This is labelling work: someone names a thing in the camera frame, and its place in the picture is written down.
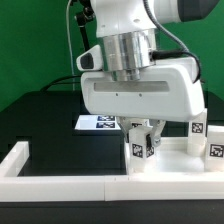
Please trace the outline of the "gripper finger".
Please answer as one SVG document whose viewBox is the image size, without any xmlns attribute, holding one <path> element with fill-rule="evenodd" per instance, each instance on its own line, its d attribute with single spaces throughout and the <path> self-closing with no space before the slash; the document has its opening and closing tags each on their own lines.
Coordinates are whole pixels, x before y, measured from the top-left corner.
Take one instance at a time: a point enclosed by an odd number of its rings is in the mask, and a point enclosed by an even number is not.
<svg viewBox="0 0 224 224">
<path fill-rule="evenodd" d="M 151 144 L 152 147 L 158 147 L 161 144 L 161 133 L 165 124 L 166 122 L 164 120 L 149 120 L 149 133 L 147 134 L 147 141 Z"/>
<path fill-rule="evenodd" d="M 117 117 L 117 123 L 124 134 L 124 139 L 126 142 L 129 141 L 129 131 L 132 129 L 131 120 L 126 117 Z"/>
</svg>

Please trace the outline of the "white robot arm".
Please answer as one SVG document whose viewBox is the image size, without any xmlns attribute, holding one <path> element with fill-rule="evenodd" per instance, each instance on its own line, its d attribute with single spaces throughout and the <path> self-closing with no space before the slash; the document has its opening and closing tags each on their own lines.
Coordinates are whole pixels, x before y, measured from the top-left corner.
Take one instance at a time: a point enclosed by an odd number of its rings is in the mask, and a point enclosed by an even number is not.
<svg viewBox="0 0 224 224">
<path fill-rule="evenodd" d="M 204 110 L 201 66 L 166 23 L 206 18 L 220 0 L 87 0 L 99 44 L 77 60 L 81 88 L 92 114 L 118 118 L 130 141 L 137 129 L 153 146 L 167 121 L 189 122 Z"/>
</svg>

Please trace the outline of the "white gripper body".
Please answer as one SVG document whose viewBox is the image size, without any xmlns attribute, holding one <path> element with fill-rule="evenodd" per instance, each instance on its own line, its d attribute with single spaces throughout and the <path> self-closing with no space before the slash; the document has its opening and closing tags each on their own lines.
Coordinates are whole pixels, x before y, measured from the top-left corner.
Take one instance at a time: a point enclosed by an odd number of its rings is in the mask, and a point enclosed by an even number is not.
<svg viewBox="0 0 224 224">
<path fill-rule="evenodd" d="M 96 115 L 188 122 L 205 108 L 194 59 L 158 60 L 138 81 L 114 81 L 106 72 L 81 78 L 87 110 Z"/>
</svg>

